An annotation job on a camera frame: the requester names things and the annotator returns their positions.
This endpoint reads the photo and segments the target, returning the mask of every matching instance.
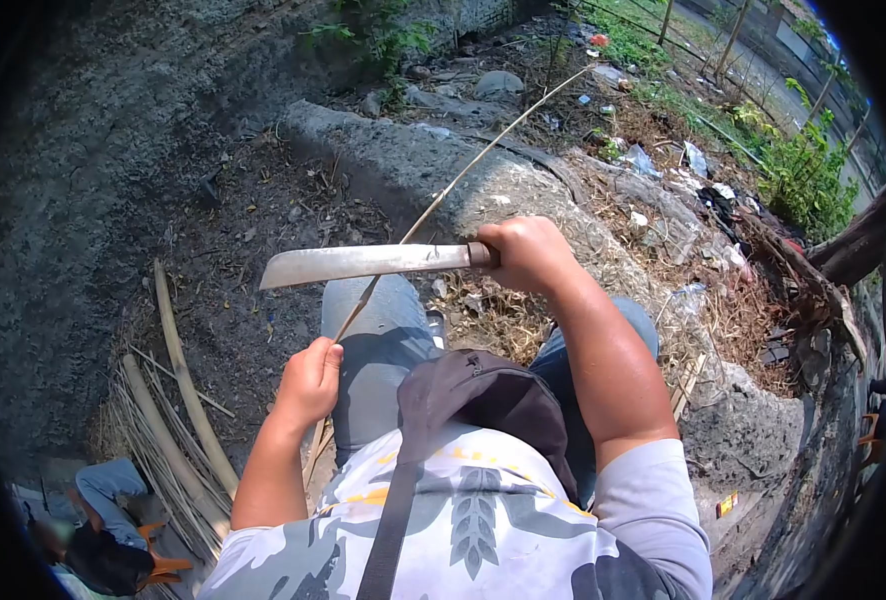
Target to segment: grey t-shirt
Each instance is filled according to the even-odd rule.
[[[679,440],[607,464],[590,513],[567,501],[546,459],[520,439],[460,424],[443,436],[416,486],[394,598],[712,594]],[[353,454],[311,518],[229,534],[196,597],[356,597],[400,441],[392,431]]]

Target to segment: rock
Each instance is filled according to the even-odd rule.
[[[450,293],[449,288],[447,288],[446,281],[443,279],[434,279],[433,280],[433,293],[437,295],[437,298],[446,298],[447,294]]]
[[[460,98],[460,90],[457,89],[456,86],[450,85],[449,83],[437,85],[435,91],[437,94],[441,96],[446,96],[447,98]]]
[[[476,82],[473,96],[476,100],[489,102],[504,100],[515,102],[517,96],[525,89],[521,78],[509,71],[489,71]]]
[[[484,314],[484,295],[466,294],[466,297],[463,298],[463,305],[475,311],[476,315],[482,315]]]
[[[406,77],[411,79],[429,79],[431,75],[433,73],[430,72],[430,69],[422,64],[414,64],[406,69]]]
[[[359,111],[363,116],[370,117],[371,119],[378,118],[380,116],[380,109],[382,108],[383,103],[380,101],[380,92],[375,89],[366,94],[363,101],[359,103]]]

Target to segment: stone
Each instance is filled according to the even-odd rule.
[[[435,91],[437,94],[447,98],[460,98],[460,90],[455,85],[450,85],[449,83],[437,85]]]
[[[383,103],[380,101],[380,92],[375,89],[366,94],[363,101],[359,103],[359,111],[363,116],[370,117],[371,119],[378,118],[382,108]]]
[[[422,64],[414,64],[406,69],[406,77],[411,79],[429,79],[431,75],[433,73],[430,72],[430,69]]]
[[[509,71],[489,71],[476,82],[473,97],[491,102],[515,101],[525,89],[523,80]]]
[[[443,279],[434,279],[433,284],[433,293],[437,295],[437,298],[446,298],[447,294],[450,293],[449,288],[447,288],[446,281]]]

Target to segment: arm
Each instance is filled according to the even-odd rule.
[[[90,506],[90,503],[83,499],[79,492],[72,487],[66,490],[66,497],[69,498],[70,502],[83,509],[83,513],[86,514],[86,518],[89,521],[89,526],[92,527],[94,532],[99,534],[103,530],[103,517],[100,516],[100,513]]]
[[[300,442],[337,403],[343,346],[317,338],[286,363],[272,412],[259,428],[236,490],[230,526],[276,527],[307,518]]]
[[[500,285],[542,294],[555,315],[583,422],[596,448],[596,470],[648,442],[678,439],[659,366],[636,330],[573,257],[549,219],[486,224],[478,237],[499,250],[491,275]]]

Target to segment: thin bamboo stick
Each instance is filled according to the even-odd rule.
[[[214,503],[199,477],[193,472],[193,468],[183,455],[183,451],[176,445],[170,429],[163,421],[160,411],[157,410],[156,404],[147,388],[147,382],[140,375],[140,368],[133,354],[123,356],[123,368],[126,372],[126,380],[129,382],[130,390],[133,392],[133,399],[137,402],[139,411],[146,420],[149,431],[156,439],[162,456],[168,463],[170,470],[176,479],[182,484],[184,490],[189,495],[194,507],[203,515],[203,518],[209,522],[209,526],[216,532],[220,538],[225,538],[230,533],[230,522],[226,518],[225,512]]]
[[[160,306],[160,320],[162,322],[162,335],[166,340],[166,349],[169,351],[169,362],[173,366],[173,375],[180,387],[180,396],[186,406],[186,413],[196,430],[196,437],[200,440],[200,446],[206,452],[209,462],[221,484],[226,489],[230,498],[237,496],[237,487],[240,486],[240,478],[233,470],[233,465],[226,458],[220,440],[214,433],[213,427],[200,404],[197,388],[194,380],[190,377],[190,369],[187,367],[187,359],[183,356],[183,343],[180,342],[176,331],[176,319],[173,318],[173,306],[170,304],[170,288],[167,287],[167,274],[163,270],[163,264],[157,258],[154,261],[154,275],[156,277],[156,299]]]

